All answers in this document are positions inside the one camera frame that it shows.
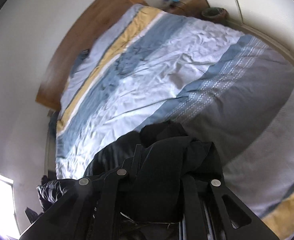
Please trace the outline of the white sliding wardrobe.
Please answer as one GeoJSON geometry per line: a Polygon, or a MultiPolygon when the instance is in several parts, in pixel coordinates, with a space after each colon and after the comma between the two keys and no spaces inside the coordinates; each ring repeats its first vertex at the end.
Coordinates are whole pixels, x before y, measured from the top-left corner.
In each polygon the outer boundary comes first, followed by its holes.
{"type": "Polygon", "coordinates": [[[237,0],[243,23],[276,41],[294,59],[294,0],[237,0]]]}

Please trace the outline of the blue pillow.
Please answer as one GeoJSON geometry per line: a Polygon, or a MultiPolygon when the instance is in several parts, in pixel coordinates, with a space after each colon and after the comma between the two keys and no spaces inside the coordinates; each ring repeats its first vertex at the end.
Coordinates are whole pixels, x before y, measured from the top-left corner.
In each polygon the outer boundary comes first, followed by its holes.
{"type": "Polygon", "coordinates": [[[89,49],[83,50],[80,52],[80,54],[76,57],[74,64],[72,65],[72,68],[69,73],[69,77],[73,77],[75,72],[77,71],[78,67],[83,63],[83,61],[88,57],[90,53],[89,49]]]}

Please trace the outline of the round dark basket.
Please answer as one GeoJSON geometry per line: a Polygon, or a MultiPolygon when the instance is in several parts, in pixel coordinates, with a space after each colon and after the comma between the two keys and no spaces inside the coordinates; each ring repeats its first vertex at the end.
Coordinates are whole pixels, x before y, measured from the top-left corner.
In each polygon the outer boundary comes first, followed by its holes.
{"type": "Polygon", "coordinates": [[[207,20],[213,23],[222,24],[223,22],[226,21],[228,12],[224,8],[210,7],[210,8],[204,9],[201,12],[201,16],[204,20],[207,20]]]}

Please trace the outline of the striped blue yellow duvet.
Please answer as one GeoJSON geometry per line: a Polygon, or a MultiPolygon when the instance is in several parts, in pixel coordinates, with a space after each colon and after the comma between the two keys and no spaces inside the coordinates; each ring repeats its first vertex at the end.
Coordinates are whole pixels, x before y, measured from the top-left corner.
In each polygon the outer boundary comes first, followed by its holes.
{"type": "Polygon", "coordinates": [[[260,39],[137,4],[72,70],[60,103],[59,179],[171,120],[214,142],[227,186],[280,239],[294,237],[294,67],[260,39]]]}

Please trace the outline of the wooden nightstand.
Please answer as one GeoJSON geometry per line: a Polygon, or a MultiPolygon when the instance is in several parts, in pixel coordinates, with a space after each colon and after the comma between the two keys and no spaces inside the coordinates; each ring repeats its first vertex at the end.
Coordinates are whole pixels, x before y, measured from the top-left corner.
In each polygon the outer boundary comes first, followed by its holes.
{"type": "Polygon", "coordinates": [[[201,13],[207,8],[209,8],[207,0],[180,0],[163,10],[170,14],[201,18],[201,13]]]}

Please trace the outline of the black puffy down jacket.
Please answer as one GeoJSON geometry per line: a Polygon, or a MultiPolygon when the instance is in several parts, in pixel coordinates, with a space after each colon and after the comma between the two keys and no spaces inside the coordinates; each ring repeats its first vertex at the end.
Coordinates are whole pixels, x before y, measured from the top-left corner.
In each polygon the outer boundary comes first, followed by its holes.
{"type": "MultiPolygon", "coordinates": [[[[180,237],[184,215],[182,180],[200,170],[206,156],[205,143],[188,135],[180,124],[166,121],[129,132],[94,156],[82,178],[99,178],[122,166],[125,159],[134,156],[136,146],[142,146],[137,174],[125,184],[118,198],[119,239],[180,237]]],[[[39,217],[78,180],[43,177],[37,188],[43,209],[39,217]]]]}

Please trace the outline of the wooden bed headboard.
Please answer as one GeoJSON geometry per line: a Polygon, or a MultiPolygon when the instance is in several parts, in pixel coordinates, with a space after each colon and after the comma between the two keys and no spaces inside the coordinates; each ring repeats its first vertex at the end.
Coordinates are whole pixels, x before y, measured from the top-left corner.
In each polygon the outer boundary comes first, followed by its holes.
{"type": "Polygon", "coordinates": [[[95,0],[69,29],[48,64],[35,101],[44,107],[60,110],[71,67],[78,54],[90,49],[108,28],[134,4],[144,0],[95,0]]]}

